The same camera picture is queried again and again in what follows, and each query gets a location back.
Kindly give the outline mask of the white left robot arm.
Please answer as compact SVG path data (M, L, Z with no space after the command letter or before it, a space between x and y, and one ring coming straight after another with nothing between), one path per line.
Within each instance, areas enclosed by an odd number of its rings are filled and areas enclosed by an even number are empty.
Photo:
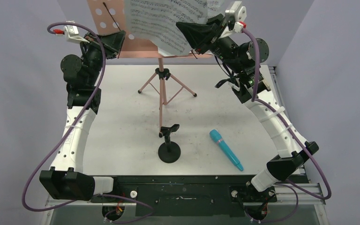
M64 141L48 170L42 170L39 181L53 199L88 201L102 193L110 202L121 196L121 188L112 178L92 177L83 173L83 155L91 125L98 113L101 89L97 79L107 59L120 53L125 31L96 37L87 33L82 55L69 54L60 63L67 86L67 119Z

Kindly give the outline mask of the black microphone stand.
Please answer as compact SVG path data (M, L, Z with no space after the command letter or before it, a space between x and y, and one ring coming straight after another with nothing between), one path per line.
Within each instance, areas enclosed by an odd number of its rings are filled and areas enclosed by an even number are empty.
M161 127L159 137L164 137L164 143L158 148L158 156L161 161L165 163L174 163L181 156L180 146L172 142L170 134L176 132L180 128L179 124L174 124L171 127Z

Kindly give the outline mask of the pink perforated music stand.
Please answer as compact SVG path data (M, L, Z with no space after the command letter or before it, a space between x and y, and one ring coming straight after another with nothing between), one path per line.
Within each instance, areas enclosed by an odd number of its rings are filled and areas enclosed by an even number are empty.
M118 58L120 59L157 59L158 66L152 76L138 90L141 94L146 86L150 85L159 95L159 123L158 128L163 126L163 106L168 105L182 90L187 90L193 97L197 94L187 85L181 82L164 67L163 59L175 59L177 56L162 55L158 47L149 40L134 37L130 31L130 23L126 21L125 4L127 0L89 0L88 7L94 24L99 34L109 34L120 30L126 32L124 44ZM173 80L180 89L171 97L167 98L166 81Z

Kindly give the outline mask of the turquoise toy microphone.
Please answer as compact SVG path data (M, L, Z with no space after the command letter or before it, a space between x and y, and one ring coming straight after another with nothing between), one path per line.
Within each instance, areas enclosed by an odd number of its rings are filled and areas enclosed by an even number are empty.
M226 157L231 161L231 163L239 170L244 171L243 165L241 164L240 160L236 157L234 152L231 148L227 145L224 141L221 134L213 129L209 132L210 138L212 141L222 150L222 152L226 155Z

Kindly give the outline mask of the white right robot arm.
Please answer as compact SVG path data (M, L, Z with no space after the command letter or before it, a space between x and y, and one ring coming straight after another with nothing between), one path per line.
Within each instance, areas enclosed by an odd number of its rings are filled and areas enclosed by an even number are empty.
M218 82L217 86L230 85L239 101L259 120L277 149L277 155L251 179L251 185L246 188L247 197L258 201L265 195L266 189L285 181L310 155L315 154L318 145L296 132L285 114L285 108L277 103L260 72L261 64L269 56L267 43L251 37L249 42L238 45L230 38L231 32L250 35L244 22L226 21L223 15L218 15L206 24L177 22L176 27L196 53L209 51L217 61L222 62L228 77Z

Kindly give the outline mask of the white sheet music paper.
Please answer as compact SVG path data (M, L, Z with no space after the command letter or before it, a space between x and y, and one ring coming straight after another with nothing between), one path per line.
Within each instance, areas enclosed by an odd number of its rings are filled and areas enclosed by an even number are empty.
M213 18L214 16L222 12L222 6L224 5L224 0L207 0L207 18ZM158 53L163 57L178 57L178 55L170 54L169 52L158 48Z
M127 28L136 38L151 41L169 55L191 51L177 22L202 24L208 18L206 0L125 0Z

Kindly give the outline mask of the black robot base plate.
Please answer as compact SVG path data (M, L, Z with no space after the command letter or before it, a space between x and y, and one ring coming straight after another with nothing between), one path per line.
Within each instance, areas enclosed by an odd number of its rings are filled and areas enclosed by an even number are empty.
M294 192L274 185L263 192L252 189L250 175L198 176L115 176L113 190L95 195L91 203L101 203L104 212L115 206L135 207L135 215L153 216L244 216L263 213L267 204L280 201L281 193Z

